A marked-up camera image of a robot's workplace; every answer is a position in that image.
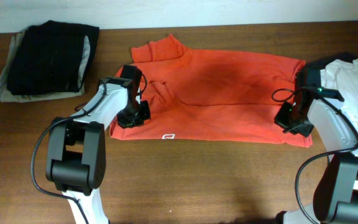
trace white wall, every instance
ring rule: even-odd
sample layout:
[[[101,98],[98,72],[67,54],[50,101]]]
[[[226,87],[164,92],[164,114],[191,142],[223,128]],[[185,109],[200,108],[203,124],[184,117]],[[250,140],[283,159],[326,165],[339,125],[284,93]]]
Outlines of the white wall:
[[[358,0],[0,0],[0,32],[49,19],[102,29],[358,20]]]

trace orange t-shirt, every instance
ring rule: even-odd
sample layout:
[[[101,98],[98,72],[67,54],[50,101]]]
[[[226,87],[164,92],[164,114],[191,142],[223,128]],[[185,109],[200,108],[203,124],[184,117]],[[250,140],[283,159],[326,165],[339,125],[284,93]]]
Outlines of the orange t-shirt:
[[[284,134],[274,124],[280,103],[271,99],[278,88],[294,89],[295,74],[305,61],[251,52],[193,50],[172,35],[131,51],[133,65],[147,77],[142,99],[149,102],[152,119],[127,129],[113,121],[112,138],[312,144],[310,137]],[[276,97],[285,96],[277,93]]]

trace wooden table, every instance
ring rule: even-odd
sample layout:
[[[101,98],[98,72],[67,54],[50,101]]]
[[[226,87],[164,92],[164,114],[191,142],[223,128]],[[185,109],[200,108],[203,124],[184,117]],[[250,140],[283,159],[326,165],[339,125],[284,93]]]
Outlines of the wooden table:
[[[96,79],[131,63],[129,48],[172,33],[197,49],[246,50],[315,60],[348,50],[358,54],[358,22],[266,24],[167,29],[102,30],[85,96],[36,103],[0,103],[0,223],[73,223],[66,200],[36,191],[30,158],[39,134],[56,116],[94,95]],[[12,34],[0,34],[0,72]],[[106,138],[107,170],[101,187],[113,223],[218,223],[270,218],[297,208],[294,179],[301,163],[324,151],[316,131],[310,148],[286,144],[186,140],[118,141]],[[36,160],[45,179],[46,142]],[[311,202],[326,160],[301,178]]]

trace white label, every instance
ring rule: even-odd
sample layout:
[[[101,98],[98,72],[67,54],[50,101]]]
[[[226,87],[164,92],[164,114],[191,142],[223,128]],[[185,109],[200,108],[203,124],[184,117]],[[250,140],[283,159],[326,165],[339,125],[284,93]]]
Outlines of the white label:
[[[162,136],[162,139],[174,139],[175,138],[175,134],[164,134]]]

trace folded black clothing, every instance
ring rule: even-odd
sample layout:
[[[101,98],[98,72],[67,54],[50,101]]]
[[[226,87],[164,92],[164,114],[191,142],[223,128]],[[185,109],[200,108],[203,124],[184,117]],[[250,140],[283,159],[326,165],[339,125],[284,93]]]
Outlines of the folded black clothing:
[[[48,21],[39,26],[29,27],[29,31],[33,31],[38,34],[50,34],[50,35],[78,35],[82,37],[85,35],[89,38],[91,52],[89,53],[89,59],[88,62],[86,63],[84,76],[81,82],[81,86],[82,86],[84,84],[87,71],[93,61],[94,54],[96,52],[96,46],[98,44],[98,38],[99,38],[99,27],[89,26],[84,24],[72,24],[66,22]]]
[[[26,31],[7,76],[7,89],[13,95],[78,91],[84,38]]]
[[[90,52],[81,80],[78,72],[85,36]],[[30,26],[12,61],[7,89],[13,95],[78,92],[94,58],[98,37],[99,27],[83,24],[48,21]]]

